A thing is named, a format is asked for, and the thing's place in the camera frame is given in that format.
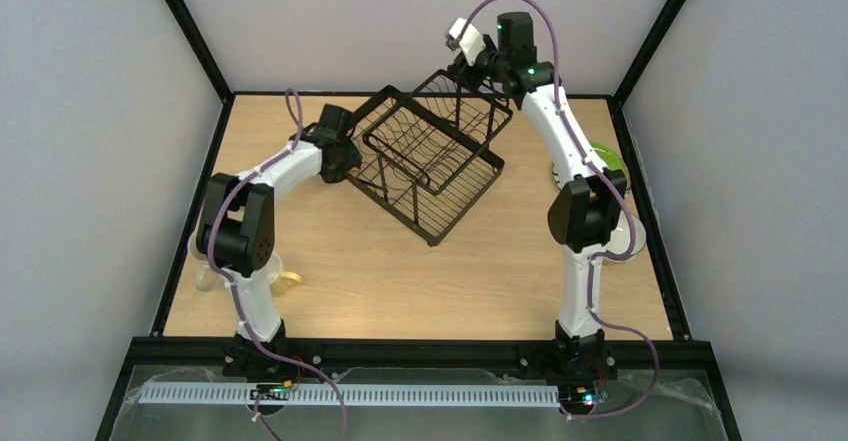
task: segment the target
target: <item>cable tray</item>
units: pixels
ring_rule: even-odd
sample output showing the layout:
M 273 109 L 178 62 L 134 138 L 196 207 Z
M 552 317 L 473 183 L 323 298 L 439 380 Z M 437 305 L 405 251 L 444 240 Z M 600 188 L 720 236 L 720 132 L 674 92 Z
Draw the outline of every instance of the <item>cable tray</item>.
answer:
M 466 385 L 339 385 L 348 406 L 558 407 L 556 386 Z M 244 405 L 256 400 L 255 383 L 149 382 L 139 404 Z M 334 406 L 336 393 L 327 385 L 301 385 L 275 393 L 263 405 Z

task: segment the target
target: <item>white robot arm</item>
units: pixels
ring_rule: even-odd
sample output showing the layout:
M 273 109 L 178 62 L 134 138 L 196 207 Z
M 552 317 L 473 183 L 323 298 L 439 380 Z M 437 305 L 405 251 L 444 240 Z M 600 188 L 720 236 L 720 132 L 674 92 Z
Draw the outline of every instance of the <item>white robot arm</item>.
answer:
M 466 86 L 478 87 L 484 80 L 500 82 L 504 95 L 512 98 L 533 122 L 553 158 L 556 171 L 570 180 L 548 212 L 551 233 L 562 245 L 565 258 L 564 299 L 558 326 L 570 339 L 592 336 L 601 329 L 590 312 L 593 309 L 597 314 L 599 309 L 601 260 L 598 254 L 606 252 L 620 207 L 609 189 L 598 182 L 589 164 L 606 172 L 620 193 L 624 191 L 624 176 L 620 171 L 607 171 L 606 163 L 591 148 L 577 123 L 562 87 L 558 88 L 560 105 L 557 108 L 553 66 L 536 60 L 530 15 L 502 14 L 498 16 L 497 27 L 498 46 L 495 47 L 491 38 L 481 34 L 466 19 L 458 18 L 445 33 L 447 45 L 461 51 L 449 70 Z M 590 263 L 594 264 L 593 269 L 589 269 Z M 590 286 L 591 302 L 587 299 Z
M 192 255 L 202 262 L 208 262 L 212 225 L 225 197 L 240 180 L 253 176 L 229 208 L 244 208 L 242 220 L 225 217 L 221 222 L 215 264 L 232 277 L 245 321 L 263 342 L 273 339 L 282 325 L 268 283 L 277 274 L 269 272 L 268 263 L 274 249 L 274 206 L 309 178 L 321 175 L 325 182 L 339 182 L 345 172 L 360 165 L 361 156 L 350 141 L 351 116 L 344 108 L 325 105 L 318 123 L 307 127 L 298 142 L 289 141 L 267 160 L 236 176 L 219 173 L 209 182 L 198 230 L 189 241 Z M 249 339 L 242 323 L 238 334 Z

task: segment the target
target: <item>wooden table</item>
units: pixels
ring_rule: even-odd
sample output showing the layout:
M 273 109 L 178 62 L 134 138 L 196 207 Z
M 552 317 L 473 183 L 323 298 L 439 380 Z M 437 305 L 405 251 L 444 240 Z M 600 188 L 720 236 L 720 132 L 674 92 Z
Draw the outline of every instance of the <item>wooden table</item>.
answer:
M 306 121 L 325 103 L 355 109 L 360 97 L 303 98 Z M 572 108 L 592 141 L 617 148 L 604 100 Z M 237 173 L 266 159 L 294 132 L 279 96 L 238 96 L 215 172 Z M 276 252 L 302 284 L 275 297 L 287 334 L 315 338 L 550 339 L 562 298 L 563 260 L 548 232 L 556 196 L 551 160 L 520 112 L 492 143 L 501 177 L 436 247 L 403 226 L 349 182 L 316 177 L 276 209 Z M 633 200 L 629 204 L 635 212 Z M 236 315 L 228 290 L 195 288 L 199 263 L 185 263 L 168 336 L 230 336 Z M 603 317 L 671 339 L 647 248 L 605 265 Z M 638 339 L 608 332 L 607 339 Z

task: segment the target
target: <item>wire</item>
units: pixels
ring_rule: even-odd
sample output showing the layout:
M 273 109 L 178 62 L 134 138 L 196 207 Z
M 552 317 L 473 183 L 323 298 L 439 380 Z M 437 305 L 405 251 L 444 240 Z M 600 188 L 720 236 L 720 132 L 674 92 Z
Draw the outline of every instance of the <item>wire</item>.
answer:
M 290 358 L 292 358 L 292 359 L 296 359 L 296 360 L 298 360 L 298 361 L 300 361 L 300 362 L 303 362 L 303 358 L 301 358 L 300 356 L 290 356 Z M 303 381 L 303 368 L 301 368 L 300 366 L 298 366 L 298 367 L 297 367 L 297 387 L 298 387 L 298 388 L 300 387 L 300 382 L 301 382 L 301 381 Z
M 483 8 L 485 8 L 486 6 L 488 6 L 489 4 L 491 4 L 495 1 L 497 1 L 497 0 L 485 0 L 482 3 L 480 3 L 479 6 L 474 8 L 473 11 L 471 11 L 471 14 L 468 16 L 468 20 L 465 21 L 465 25 L 462 27 L 462 30 L 459 32 L 459 35 L 450 43 L 451 48 L 456 49 L 457 47 L 459 47 L 459 41 L 462 39 L 462 36 L 465 35 L 465 31 L 468 29 L 468 26 L 471 25 L 471 20 L 473 20 L 474 17 L 477 16 L 477 13 L 479 13 Z M 554 64 L 554 103 L 556 105 L 556 109 L 557 109 L 557 113 L 559 115 L 559 118 L 562 120 L 563 124 L 565 124 L 565 128 L 568 131 L 568 135 L 571 137 L 571 140 L 574 142 L 574 145 L 577 147 L 577 150 L 580 152 L 580 157 L 584 159 L 584 163 L 586 164 L 586 166 L 598 177 L 598 179 L 601 180 L 601 182 L 604 183 L 604 185 L 606 185 L 606 187 L 610 190 L 610 192 L 612 192 L 612 194 L 615 197 L 615 200 L 618 202 L 619 206 L 621 206 L 621 209 L 624 212 L 625 218 L 627 219 L 627 226 L 630 230 L 630 233 L 635 233 L 636 229 L 635 229 L 635 226 L 634 226 L 633 214 L 630 212 L 630 209 L 627 208 L 627 204 L 624 202 L 624 197 L 622 197 L 621 193 L 619 193 L 618 190 L 615 189 L 615 186 L 613 186 L 613 184 L 609 180 L 609 178 L 607 178 L 607 176 L 600 169 L 598 169 L 597 166 L 595 166 L 595 163 L 592 162 L 589 159 L 588 151 L 580 143 L 580 139 L 577 137 L 577 133 L 574 132 L 574 128 L 571 126 L 571 123 L 568 120 L 568 117 L 565 113 L 565 110 L 562 109 L 562 102 L 560 100 L 560 95 L 559 95 L 560 88 L 562 87 L 562 79 L 560 79 L 560 76 L 559 76 L 559 47 L 557 45 L 556 32 L 554 31 L 553 23 L 551 22 L 547 13 L 545 13 L 545 11 L 542 9 L 542 7 L 539 6 L 535 1 L 533 1 L 533 0 L 520 0 L 520 1 L 524 1 L 525 3 L 529 4 L 530 6 L 533 7 L 533 9 L 536 10 L 536 12 L 539 13 L 539 16 L 542 17 L 542 19 L 545 21 L 545 25 L 548 27 L 548 33 L 551 35 L 551 44 L 553 45 L 553 58 L 554 58 L 553 59 L 553 64 Z M 630 236 L 630 243 L 628 244 L 627 249 L 625 249 L 623 253 L 613 253 L 613 252 L 610 252 L 610 251 L 606 251 L 606 252 L 603 252 L 603 253 L 600 253 L 600 252 L 595 253 L 595 254 L 593 254 L 589 257 L 589 272 L 588 272 L 589 283 L 588 283 L 588 289 L 587 289 L 587 309 L 589 310 L 589 314 L 592 315 L 592 318 L 598 324 L 600 324 L 601 326 L 603 326 L 605 328 L 609 328 L 609 329 L 614 329 L 614 330 L 617 330 L 617 331 L 627 331 L 629 333 L 633 333 L 633 334 L 639 336 L 640 338 L 642 338 L 645 341 L 645 343 L 648 345 L 648 348 L 650 348 L 650 350 L 651 350 L 651 354 L 654 357 L 654 374 L 651 377 L 651 383 L 648 385 L 648 389 L 645 390 L 645 392 L 642 394 L 642 396 L 639 397 L 639 399 L 637 399 L 636 401 L 634 401 L 631 405 L 629 405 L 627 407 L 624 407 L 624 408 L 621 408 L 621 409 L 618 409 L 618 410 L 615 410 L 615 411 L 610 411 L 608 413 L 600 413 L 600 414 L 593 414 L 593 415 L 572 415 L 572 414 L 568 413 L 568 411 L 565 411 L 565 409 L 563 408 L 562 411 L 564 412 L 564 414 L 566 414 L 568 416 L 568 419 L 600 419 L 600 418 L 609 418 L 609 417 L 625 414 L 627 412 L 630 412 L 630 411 L 636 409 L 642 403 L 644 403 L 645 400 L 648 398 L 648 396 L 651 395 L 651 393 L 654 390 L 654 387 L 657 384 L 657 379 L 659 377 L 659 371 L 660 371 L 660 357 L 659 357 L 659 353 L 657 353 L 657 348 L 656 348 L 656 346 L 654 346 L 654 343 L 651 342 L 651 339 L 647 335 L 645 335 L 644 333 L 642 333 L 641 331 L 639 331 L 635 328 L 631 328 L 631 327 L 628 327 L 628 326 L 621 326 L 621 325 L 617 325 L 617 324 L 611 324 L 611 323 L 604 321 L 603 319 L 601 319 L 601 317 L 596 312 L 597 309 L 595 308 L 594 302 L 592 301 L 592 288 L 593 288 L 593 285 L 594 285 L 595 266 L 596 266 L 596 264 L 600 264 L 600 261 L 598 260 L 598 258 L 607 257 L 607 258 L 610 258 L 610 259 L 613 259 L 613 260 L 616 260 L 616 261 L 624 261 L 624 260 L 630 258 L 630 256 L 633 254 L 633 249 L 635 247 L 636 247 L 636 237 Z
M 266 169 L 270 168 L 271 166 L 273 166 L 273 165 L 277 164 L 278 162 L 282 161 L 283 159 L 285 159 L 287 156 L 289 156 L 292 153 L 292 151 L 294 151 L 297 148 L 297 145 L 300 142 L 300 137 L 303 134 L 303 108 L 302 108 L 301 103 L 300 103 L 300 95 L 297 93 L 297 91 L 295 91 L 293 89 L 286 90 L 286 106 L 289 109 L 289 114 L 293 114 L 292 109 L 291 109 L 291 104 L 289 102 L 289 94 L 290 93 L 294 97 L 295 104 L 297 105 L 297 117 L 294 118 L 295 124 L 297 125 L 297 133 L 295 133 L 294 140 L 292 141 L 291 147 L 289 149 L 284 149 L 284 150 L 280 151 L 279 154 L 272 157 L 271 159 L 269 159 L 265 163 L 261 164 L 259 166 L 260 172 L 265 171 Z M 318 368 L 316 368 L 316 367 L 314 367 L 310 364 L 306 364 L 303 361 L 298 361 L 296 359 L 292 359 L 292 358 L 289 358 L 289 357 L 286 357 L 286 356 L 281 356 L 279 354 L 272 353 L 271 351 L 266 349 L 264 346 L 262 346 L 262 340 L 259 339 L 259 336 L 256 334 L 256 331 L 253 330 L 253 327 L 250 325 L 250 322 L 247 320 L 247 315 L 244 312 L 244 306 L 242 306 L 242 304 L 241 304 L 241 297 L 239 296 L 238 287 L 236 286 L 236 283 L 235 283 L 235 278 L 233 278 L 233 276 L 230 273 L 226 272 L 224 269 L 220 268 L 215 263 L 215 241 L 218 237 L 218 231 L 221 229 L 221 223 L 223 222 L 224 217 L 227 214 L 227 208 L 232 204 L 233 200 L 236 198 L 238 193 L 250 181 L 252 181 L 257 176 L 259 176 L 259 172 L 257 172 L 257 171 L 252 171 L 251 173 L 247 174 L 243 179 L 241 179 L 238 182 L 238 184 L 236 184 L 236 186 L 233 188 L 233 190 L 230 191 L 230 193 L 224 198 L 223 203 L 221 203 L 221 209 L 218 210 L 218 214 L 215 216 L 215 221 L 212 223 L 212 229 L 210 230 L 210 233 L 209 233 L 209 243 L 206 246 L 206 258 L 207 258 L 207 261 L 209 263 L 209 267 L 212 268 L 213 271 L 220 274 L 221 276 L 223 276 L 227 280 L 227 286 L 230 287 L 230 294 L 232 294 L 232 296 L 233 296 L 233 304 L 235 305 L 236 313 L 238 314 L 239 324 L 244 327 L 244 330 L 247 332 L 247 335 L 248 335 L 248 337 L 250 337 L 251 341 L 253 341 L 253 344 L 254 344 L 254 346 L 256 346 L 256 349 L 260 353 L 264 354 L 265 356 L 268 356 L 271 359 L 274 359 L 274 360 L 277 360 L 277 361 L 283 361 L 285 363 L 293 364 L 293 365 L 295 365 L 299 368 L 312 371 L 313 373 L 318 375 L 318 377 L 321 378 L 324 382 L 326 382 L 330 386 L 330 388 L 333 389 L 333 391 L 335 391 L 336 397 L 339 400 L 339 405 L 342 408 L 342 433 L 341 433 L 340 439 L 342 441 L 344 441 L 344 439 L 347 435 L 347 417 L 348 417 L 347 416 L 347 406 L 344 403 L 344 395 L 342 394 L 338 385 L 332 380 L 332 378 L 330 378 L 329 376 L 324 374 L 324 372 L 321 371 L 320 369 L 318 369 Z M 262 422 L 262 425 L 263 425 L 263 427 L 265 427 L 266 431 L 268 431 L 269 435 L 271 435 L 274 439 L 277 439 L 277 440 L 280 439 L 276 434 L 274 434 L 274 432 L 264 422 L 264 420 Z
M 270 393 L 260 393 L 259 395 L 256 396 L 256 401 L 253 402 L 253 418 L 252 419 L 253 419 L 253 421 L 259 421 L 259 424 L 262 425 L 262 428 L 265 429 L 265 432 L 267 432 L 268 435 L 271 436 L 271 439 L 273 439 L 274 441 L 283 441 L 279 436 L 277 436 L 277 433 L 275 433 L 274 430 L 271 429 L 271 426 L 268 425 L 268 422 L 265 421 L 265 418 L 262 417 L 262 415 L 259 413 L 259 402 L 262 401 L 262 398 L 269 396 L 269 395 L 270 395 Z

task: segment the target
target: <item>black metal frame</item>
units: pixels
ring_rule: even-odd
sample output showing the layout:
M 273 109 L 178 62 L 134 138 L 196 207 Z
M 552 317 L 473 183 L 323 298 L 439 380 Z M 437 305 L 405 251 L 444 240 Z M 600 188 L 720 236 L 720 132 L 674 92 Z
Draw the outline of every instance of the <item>black metal frame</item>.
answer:
M 165 0 L 180 25 L 210 82 L 223 102 L 213 139 L 207 153 L 195 194 L 189 207 L 180 244 L 174 257 L 165 290 L 149 337 L 134 338 L 121 372 L 116 380 L 112 397 L 104 413 L 97 439 L 108 439 L 115 417 L 121 407 L 132 370 L 140 365 L 220 365 L 222 352 L 231 338 L 162 337 L 168 313 L 179 282 L 187 254 L 186 243 L 199 216 L 201 202 L 208 180 L 223 140 L 229 115 L 239 95 L 279 96 L 276 91 L 230 91 L 223 74 L 218 69 L 203 37 L 194 23 L 183 0 Z M 641 165 L 631 139 L 622 107 L 634 86 L 656 52 L 671 23 L 686 0 L 667 0 L 647 38 L 627 71 L 614 95 L 571 95 L 572 99 L 604 99 L 610 110 L 616 137 L 624 162 L 630 169 L 632 187 L 639 216 L 645 225 L 651 261 L 663 297 L 673 341 L 655 342 L 663 369 L 704 370 L 710 383 L 713 398 L 722 413 L 729 439 L 741 439 L 724 383 L 708 342 L 691 340 L 689 325 L 683 312 L 680 295 L 675 284 L 668 257 L 660 236 Z M 325 91 L 301 93 L 305 96 L 373 96 L 373 92 Z M 289 339 L 293 349 L 303 352 L 321 350 L 322 368 L 346 369 L 351 366 L 383 367 L 473 367 L 491 370 L 512 370 L 515 353 L 526 350 L 539 341 L 411 341 L 411 340 L 328 340 Z M 650 369 L 650 352 L 641 342 L 607 341 L 606 347 L 616 359 L 619 369 Z
M 103 415 L 97 439 L 108 439 L 120 411 L 130 377 L 136 366 L 219 366 L 231 338 L 171 337 L 133 338 L 112 396 Z M 492 372 L 519 371 L 516 353 L 532 351 L 544 341 L 399 341 L 364 339 L 289 338 L 293 352 L 320 352 L 325 372 L 351 367 L 471 368 Z M 665 370 L 703 370 L 731 441 L 740 440 L 712 347 L 706 341 L 657 341 Z M 606 343 L 618 369 L 651 369 L 653 359 L 640 341 Z

